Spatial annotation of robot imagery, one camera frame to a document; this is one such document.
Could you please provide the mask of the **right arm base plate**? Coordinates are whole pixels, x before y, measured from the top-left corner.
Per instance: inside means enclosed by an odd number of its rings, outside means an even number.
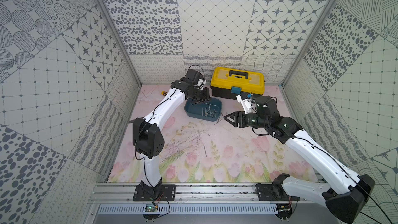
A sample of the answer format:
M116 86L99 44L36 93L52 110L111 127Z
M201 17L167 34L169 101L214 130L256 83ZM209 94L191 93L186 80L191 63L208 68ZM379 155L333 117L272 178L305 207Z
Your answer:
M254 187L259 201L299 201L299 197L288 196L281 186L257 183Z

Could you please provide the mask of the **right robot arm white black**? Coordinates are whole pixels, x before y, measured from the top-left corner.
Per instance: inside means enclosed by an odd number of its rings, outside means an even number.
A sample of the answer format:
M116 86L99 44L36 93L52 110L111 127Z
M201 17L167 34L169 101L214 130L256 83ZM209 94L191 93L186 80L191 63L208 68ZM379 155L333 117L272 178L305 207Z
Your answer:
M281 173L272 182L274 195L318 203L343 223L352 224L371 198L375 181L336 160L293 118L281 116L275 98L243 93L236 99L243 110L226 115L228 123L236 128L264 129L265 135L293 149L325 179L313 183Z

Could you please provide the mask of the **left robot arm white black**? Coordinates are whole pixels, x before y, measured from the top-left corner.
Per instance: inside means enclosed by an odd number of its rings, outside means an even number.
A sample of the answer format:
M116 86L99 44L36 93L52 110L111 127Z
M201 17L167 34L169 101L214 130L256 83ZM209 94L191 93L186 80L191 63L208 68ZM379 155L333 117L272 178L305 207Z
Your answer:
M172 113L187 99L202 103L211 99L205 87L204 72L189 68L185 76L171 83L171 88L162 101L148 115L130 121L133 125L133 145L136 157L143 161L143 189L157 198L161 191L162 177L159 170L158 155L164 148L161 133Z

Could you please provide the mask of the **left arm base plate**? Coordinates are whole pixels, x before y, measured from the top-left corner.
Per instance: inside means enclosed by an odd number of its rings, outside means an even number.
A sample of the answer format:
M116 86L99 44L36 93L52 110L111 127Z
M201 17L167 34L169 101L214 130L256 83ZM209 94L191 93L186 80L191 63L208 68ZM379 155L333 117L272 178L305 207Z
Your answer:
M176 185L158 184L155 187L148 186L141 182L136 186L133 201L174 201Z

